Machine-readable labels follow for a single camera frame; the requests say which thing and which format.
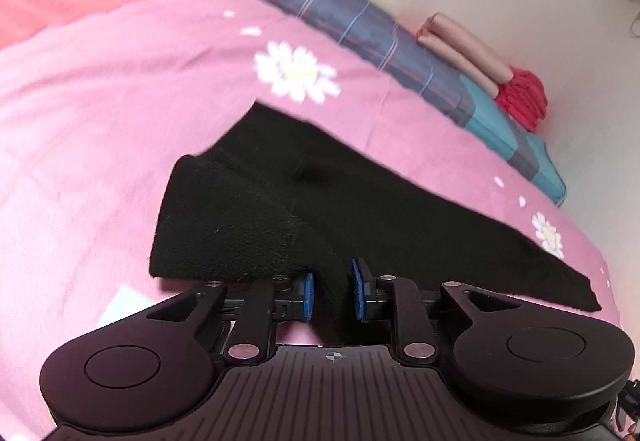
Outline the black knit pants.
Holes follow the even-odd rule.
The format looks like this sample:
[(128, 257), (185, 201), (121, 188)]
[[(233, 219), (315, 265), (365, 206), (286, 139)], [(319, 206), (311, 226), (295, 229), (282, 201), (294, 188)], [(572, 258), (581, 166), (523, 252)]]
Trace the black knit pants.
[(587, 276), (521, 232), (261, 104), (208, 150), (176, 161), (149, 271), (224, 282), (310, 273), (338, 337), (350, 343), (357, 258), (376, 275), (406, 277), (427, 291), (454, 281), (600, 310)]

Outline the white paper label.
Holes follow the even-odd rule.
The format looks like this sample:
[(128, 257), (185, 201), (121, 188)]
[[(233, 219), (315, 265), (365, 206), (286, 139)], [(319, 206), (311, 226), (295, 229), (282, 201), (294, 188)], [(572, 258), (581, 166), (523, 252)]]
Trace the white paper label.
[(119, 287), (112, 300), (102, 312), (101, 317), (98, 322), (96, 322), (96, 328), (111, 325), (156, 304), (157, 300), (145, 296), (140, 293), (140, 291), (124, 284)]

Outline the red folded clothes on quilt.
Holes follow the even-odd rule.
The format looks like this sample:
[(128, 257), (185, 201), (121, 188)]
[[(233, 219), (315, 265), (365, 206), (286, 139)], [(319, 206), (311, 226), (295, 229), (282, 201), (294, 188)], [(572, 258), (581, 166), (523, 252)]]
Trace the red folded clothes on quilt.
[(513, 77), (499, 84), (496, 103), (528, 132), (547, 116), (548, 99), (541, 80), (531, 71), (512, 66)]

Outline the pink daisy bedsheet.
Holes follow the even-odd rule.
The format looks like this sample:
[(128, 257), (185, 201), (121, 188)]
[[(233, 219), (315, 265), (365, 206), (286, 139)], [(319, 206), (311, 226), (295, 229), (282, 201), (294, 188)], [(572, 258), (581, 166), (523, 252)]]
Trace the pink daisy bedsheet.
[(182, 155), (255, 102), (308, 120), (424, 189), (526, 235), (550, 222), (617, 322), (608, 267), (544, 193), (419, 94), (261, 0), (144, 0), (48, 28), (1, 53), (1, 432), (52, 430), (46, 357), (96, 328), (149, 273)]

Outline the pink folded towels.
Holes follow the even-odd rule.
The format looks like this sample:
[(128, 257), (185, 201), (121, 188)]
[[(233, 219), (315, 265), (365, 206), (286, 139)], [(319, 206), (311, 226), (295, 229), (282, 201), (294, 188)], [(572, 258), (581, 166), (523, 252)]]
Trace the pink folded towels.
[(491, 99), (513, 79), (512, 68), (460, 23), (436, 12), (416, 33), (420, 45), (473, 80)]

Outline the blue plaid folded quilt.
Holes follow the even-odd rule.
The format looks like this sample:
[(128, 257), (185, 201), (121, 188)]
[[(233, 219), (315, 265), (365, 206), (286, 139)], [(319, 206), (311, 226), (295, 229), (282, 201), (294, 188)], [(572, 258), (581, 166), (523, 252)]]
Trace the blue plaid folded quilt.
[(470, 131), (561, 205), (566, 185), (544, 140), (517, 123), (471, 78), (420, 46), (368, 0), (264, 0), (357, 53)]

